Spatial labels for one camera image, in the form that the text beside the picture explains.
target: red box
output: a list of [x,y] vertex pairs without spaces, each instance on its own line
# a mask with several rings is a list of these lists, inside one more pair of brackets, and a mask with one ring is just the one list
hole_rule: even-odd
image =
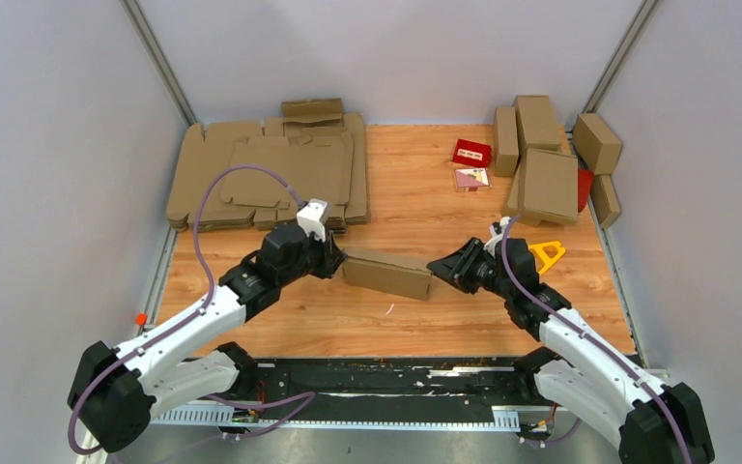
[[466,166],[488,167],[491,164],[491,146],[484,143],[458,139],[453,149],[453,162]]
[[587,206],[590,197],[590,186],[593,185],[593,173],[579,168],[579,213]]

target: wooden floor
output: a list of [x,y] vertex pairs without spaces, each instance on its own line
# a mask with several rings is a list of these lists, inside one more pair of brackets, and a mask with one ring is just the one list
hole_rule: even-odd
[[[490,126],[370,126],[368,178],[371,221],[349,227],[341,247],[437,259],[470,237],[489,238],[500,216],[510,178],[493,188],[457,193],[450,153],[457,138],[492,144]],[[265,232],[226,230],[201,234],[201,247],[216,276],[258,248]],[[530,244],[559,240],[567,253],[543,279],[569,299],[613,346],[633,353],[607,262],[589,210],[573,226],[517,224],[512,234]],[[158,321],[186,308],[206,291],[189,232],[178,238]],[[395,304],[389,313],[391,304]],[[431,296],[419,302],[346,285],[303,278],[280,302],[247,325],[220,336],[198,355],[236,340],[252,356],[522,355],[537,343],[514,327],[503,301],[480,292],[465,295],[434,278]]]

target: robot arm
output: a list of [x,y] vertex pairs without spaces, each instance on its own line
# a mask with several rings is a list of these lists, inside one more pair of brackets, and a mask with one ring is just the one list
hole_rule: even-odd
[[[521,239],[507,239],[502,249],[505,217],[493,225],[487,243],[470,239],[462,248],[434,261],[428,269],[453,287],[476,293],[484,288],[505,299],[511,321],[545,346],[514,367],[524,374],[528,397],[542,397],[569,409],[604,436],[621,462],[643,464],[683,462],[666,418],[642,385],[654,390],[675,417],[694,463],[715,458],[703,409],[685,384],[669,387],[633,364],[594,331],[556,290],[539,281],[535,259]],[[578,327],[551,317],[526,297],[506,274],[505,255],[518,281],[538,300]],[[623,367],[614,359],[622,359]],[[640,377],[634,381],[629,372]]]
[[[84,403],[78,418],[107,452],[133,442],[151,419],[188,401],[211,393],[249,389],[244,380],[256,367],[236,343],[218,347],[192,362],[189,358],[206,342],[251,320],[276,303],[280,290],[304,276],[331,278],[345,260],[324,224],[328,205],[311,200],[297,213],[297,223],[282,224],[266,235],[260,249],[220,278],[211,298],[203,296],[154,330],[114,349],[97,342],[83,353],[72,382],[72,408],[87,386],[109,365],[136,353],[113,371]],[[149,349],[148,339],[179,330]]]

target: cardboard box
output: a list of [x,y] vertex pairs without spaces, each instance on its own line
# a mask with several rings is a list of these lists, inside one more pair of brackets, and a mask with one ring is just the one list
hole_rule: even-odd
[[491,181],[488,179],[488,171],[484,167],[454,169],[453,184],[456,187],[456,191],[478,191],[491,187]]
[[491,151],[490,145],[460,138],[456,140],[450,160],[465,166],[488,167],[491,165]]
[[531,148],[554,152],[561,150],[556,113],[550,97],[520,95],[513,106],[516,107],[516,127],[522,154]]
[[573,155],[529,149],[520,162],[523,217],[574,224],[579,220],[579,162]]
[[428,300],[431,272],[427,260],[363,248],[344,249],[341,269],[349,285],[401,297]]
[[621,155],[621,140],[595,113],[580,114],[573,126],[573,146],[593,174],[613,174]]
[[519,134],[513,106],[499,106],[494,114],[494,151],[494,175],[513,177],[519,165]]
[[618,204],[618,197],[615,195],[613,180],[610,176],[601,175],[593,179],[590,197],[593,199],[593,210],[596,212],[601,228],[610,227],[621,216],[621,205]]
[[579,168],[579,213],[587,206],[590,198],[590,188],[593,186],[593,173]]
[[[507,200],[504,202],[504,205],[501,207],[502,216],[514,217],[519,214],[519,183],[520,181],[521,181],[520,176],[515,176],[513,178],[513,183],[510,185],[510,191],[507,193]],[[536,227],[542,223],[542,220],[536,219],[534,217],[527,217],[525,215],[522,215],[521,217],[519,217],[519,223],[529,225],[531,227]]]

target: yellow bracket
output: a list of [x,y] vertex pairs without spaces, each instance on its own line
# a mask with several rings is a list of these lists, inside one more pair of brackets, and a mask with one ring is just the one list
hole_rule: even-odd
[[[553,247],[556,249],[556,254],[554,256],[550,256],[545,248]],[[544,244],[536,244],[536,245],[530,245],[528,246],[534,253],[536,253],[536,256],[539,257],[539,259],[542,261],[542,269],[539,270],[539,275],[543,275],[549,270],[556,261],[558,261],[559,258],[564,256],[564,252],[567,251],[564,249],[564,246],[561,245],[561,242],[559,241],[553,241],[553,242],[545,242]]]

